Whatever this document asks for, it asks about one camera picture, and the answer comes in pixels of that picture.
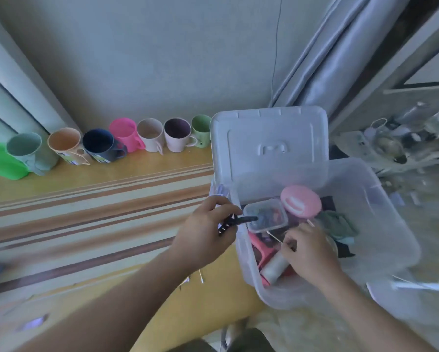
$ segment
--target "navy blue mug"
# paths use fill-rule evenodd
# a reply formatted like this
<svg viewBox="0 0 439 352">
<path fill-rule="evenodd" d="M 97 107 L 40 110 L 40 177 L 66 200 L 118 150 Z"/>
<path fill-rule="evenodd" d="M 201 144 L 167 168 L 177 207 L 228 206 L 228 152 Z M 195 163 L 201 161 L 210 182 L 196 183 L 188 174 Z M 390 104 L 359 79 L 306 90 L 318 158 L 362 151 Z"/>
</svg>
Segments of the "navy blue mug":
<svg viewBox="0 0 439 352">
<path fill-rule="evenodd" d="M 113 135 L 103 129 L 94 129 L 86 132 L 82 137 L 82 145 L 99 163 L 110 163 L 126 157 L 126 146 L 117 141 Z"/>
</svg>

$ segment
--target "forearm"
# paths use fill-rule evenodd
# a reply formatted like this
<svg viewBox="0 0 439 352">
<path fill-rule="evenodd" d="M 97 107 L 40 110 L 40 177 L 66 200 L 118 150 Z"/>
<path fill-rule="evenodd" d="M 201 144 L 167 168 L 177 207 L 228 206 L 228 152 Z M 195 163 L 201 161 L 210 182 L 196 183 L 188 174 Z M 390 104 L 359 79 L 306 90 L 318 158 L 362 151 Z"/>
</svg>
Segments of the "forearm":
<svg viewBox="0 0 439 352">
<path fill-rule="evenodd" d="M 322 293 L 355 331 L 369 352 L 436 352 L 414 333 L 363 294 L 345 273 L 334 275 L 322 284 Z"/>
<path fill-rule="evenodd" d="M 20 351 L 129 351 L 159 307 L 190 274 L 171 250 Z"/>
</svg>

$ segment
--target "lid handle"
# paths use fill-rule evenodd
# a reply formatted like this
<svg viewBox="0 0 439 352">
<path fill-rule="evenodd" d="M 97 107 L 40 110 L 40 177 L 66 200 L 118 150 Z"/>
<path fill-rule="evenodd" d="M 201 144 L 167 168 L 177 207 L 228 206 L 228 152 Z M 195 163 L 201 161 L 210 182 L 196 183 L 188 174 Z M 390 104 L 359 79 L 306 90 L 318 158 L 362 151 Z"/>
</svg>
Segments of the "lid handle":
<svg viewBox="0 0 439 352">
<path fill-rule="evenodd" d="M 259 156 L 263 156 L 267 153 L 272 154 L 274 152 L 287 153 L 288 146 L 286 145 L 286 143 L 284 141 L 277 141 L 277 142 L 258 145 L 258 155 Z"/>
</svg>

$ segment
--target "hand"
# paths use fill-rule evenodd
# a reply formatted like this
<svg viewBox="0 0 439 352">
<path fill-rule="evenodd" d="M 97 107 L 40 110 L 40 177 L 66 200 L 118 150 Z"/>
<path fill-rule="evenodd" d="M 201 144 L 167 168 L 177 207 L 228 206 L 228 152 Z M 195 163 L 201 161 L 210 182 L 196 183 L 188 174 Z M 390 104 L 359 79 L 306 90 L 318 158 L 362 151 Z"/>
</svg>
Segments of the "hand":
<svg viewBox="0 0 439 352">
<path fill-rule="evenodd" d="M 232 213 L 242 215 L 242 210 L 226 197 L 212 195 L 181 226 L 170 250 L 191 273 L 216 260 L 234 242 L 237 226 L 229 227 L 221 237 L 218 234 L 218 224 Z"/>
<path fill-rule="evenodd" d="M 296 252 L 290 248 L 294 244 Z M 287 231 L 281 253 L 298 275 L 319 289 L 343 273 L 326 234 L 306 223 Z"/>
</svg>

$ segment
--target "green plastic container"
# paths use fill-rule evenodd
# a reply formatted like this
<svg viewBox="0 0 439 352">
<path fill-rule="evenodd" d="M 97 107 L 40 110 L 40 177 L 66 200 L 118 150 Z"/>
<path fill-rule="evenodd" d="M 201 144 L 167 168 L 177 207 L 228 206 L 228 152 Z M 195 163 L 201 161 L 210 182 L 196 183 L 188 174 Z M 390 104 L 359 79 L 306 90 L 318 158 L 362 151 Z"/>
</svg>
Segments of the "green plastic container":
<svg viewBox="0 0 439 352">
<path fill-rule="evenodd" d="M 6 153 L 6 145 L 0 143 L 0 176 L 17 180 L 29 174 L 27 166 Z"/>
</svg>

